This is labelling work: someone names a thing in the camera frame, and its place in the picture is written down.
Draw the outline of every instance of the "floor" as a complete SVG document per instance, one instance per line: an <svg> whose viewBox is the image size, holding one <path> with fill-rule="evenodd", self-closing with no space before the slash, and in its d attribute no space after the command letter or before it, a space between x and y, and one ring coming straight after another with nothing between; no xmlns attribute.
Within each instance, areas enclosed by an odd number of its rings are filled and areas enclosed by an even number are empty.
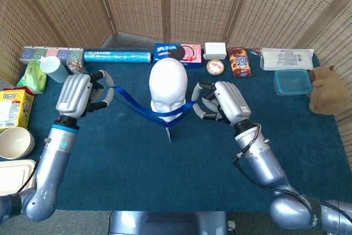
<svg viewBox="0 0 352 235"><path fill-rule="evenodd" d="M3 90L4 88L8 88L8 87L9 85L5 81L0 79L0 90Z"/></svg>
<svg viewBox="0 0 352 235"><path fill-rule="evenodd" d="M156 42L146 37L120 33L108 38L103 47L154 47ZM52 217L43 222L30 222L25 216L18 216L0 226L0 235L38 235L38 234L107 234L110 211L62 211L57 210ZM267 212L231 212L229 220L235 222L237 235L318 235L316 231L287 231L275 225Z"/></svg>

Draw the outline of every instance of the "yellow lipo box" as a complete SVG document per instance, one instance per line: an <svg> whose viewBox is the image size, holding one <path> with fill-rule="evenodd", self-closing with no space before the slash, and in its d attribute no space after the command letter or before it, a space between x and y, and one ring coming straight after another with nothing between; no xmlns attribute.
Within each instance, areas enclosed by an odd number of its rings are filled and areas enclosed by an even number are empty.
<svg viewBox="0 0 352 235"><path fill-rule="evenodd" d="M25 86L0 91L0 131L12 127L27 128L33 98Z"/></svg>

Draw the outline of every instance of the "teddy bear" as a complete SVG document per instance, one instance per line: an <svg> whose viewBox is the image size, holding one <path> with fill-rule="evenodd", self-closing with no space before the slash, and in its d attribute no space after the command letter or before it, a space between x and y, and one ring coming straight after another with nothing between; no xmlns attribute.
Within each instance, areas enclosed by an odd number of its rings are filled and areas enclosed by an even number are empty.
<svg viewBox="0 0 352 235"><path fill-rule="evenodd" d="M309 95L309 109L313 113L334 115L349 106L350 92L334 66L316 67L309 72L312 93Z"/></svg>

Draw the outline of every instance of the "blue lid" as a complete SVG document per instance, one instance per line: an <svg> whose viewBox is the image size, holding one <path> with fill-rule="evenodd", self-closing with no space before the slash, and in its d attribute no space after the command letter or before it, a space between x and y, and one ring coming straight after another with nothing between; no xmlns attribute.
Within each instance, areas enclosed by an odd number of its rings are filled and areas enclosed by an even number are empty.
<svg viewBox="0 0 352 235"><path fill-rule="evenodd" d="M312 85L307 70L290 69L275 71L278 92L282 95L310 94Z"/></svg>

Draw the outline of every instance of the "blue cylindrical package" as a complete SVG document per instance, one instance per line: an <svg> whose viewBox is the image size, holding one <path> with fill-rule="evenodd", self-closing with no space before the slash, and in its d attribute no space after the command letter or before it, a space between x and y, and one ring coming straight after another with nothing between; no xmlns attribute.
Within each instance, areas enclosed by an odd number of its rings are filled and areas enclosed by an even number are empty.
<svg viewBox="0 0 352 235"><path fill-rule="evenodd" d="M150 52L84 52L86 62L150 63Z"/></svg>

